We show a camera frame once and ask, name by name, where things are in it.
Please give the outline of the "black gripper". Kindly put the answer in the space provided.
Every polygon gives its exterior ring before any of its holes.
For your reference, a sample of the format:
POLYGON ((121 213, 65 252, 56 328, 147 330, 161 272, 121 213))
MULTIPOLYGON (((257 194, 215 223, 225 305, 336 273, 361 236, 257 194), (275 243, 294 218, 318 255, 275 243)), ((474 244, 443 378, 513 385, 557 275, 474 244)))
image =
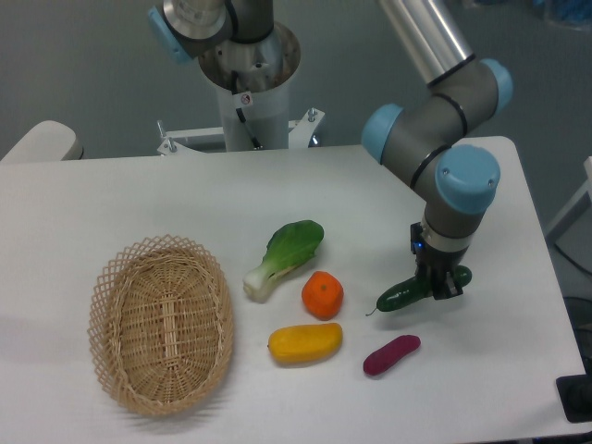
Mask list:
POLYGON ((435 300, 447 300, 463 295, 468 285, 468 268, 461 265, 466 249, 442 252, 425 244, 415 256, 415 280, 423 290, 433 291, 435 300))

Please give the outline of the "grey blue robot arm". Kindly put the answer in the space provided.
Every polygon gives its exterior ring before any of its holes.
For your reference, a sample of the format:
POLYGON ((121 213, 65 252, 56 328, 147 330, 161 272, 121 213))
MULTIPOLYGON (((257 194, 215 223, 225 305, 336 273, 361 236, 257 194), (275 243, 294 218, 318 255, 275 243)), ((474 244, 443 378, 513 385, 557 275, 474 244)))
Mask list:
MULTIPOLYGON (((440 1, 384 1, 381 8, 430 91, 418 108, 385 105, 366 122, 362 144, 425 201, 410 228, 416 271, 411 285, 445 300, 460 295, 460 263, 500 181, 500 167, 464 136, 512 98, 512 77, 477 59, 440 1)), ((285 149, 286 85, 301 58, 293 34, 269 1, 162 1, 150 9, 155 36, 178 62, 197 60, 218 89, 230 151, 285 149)))

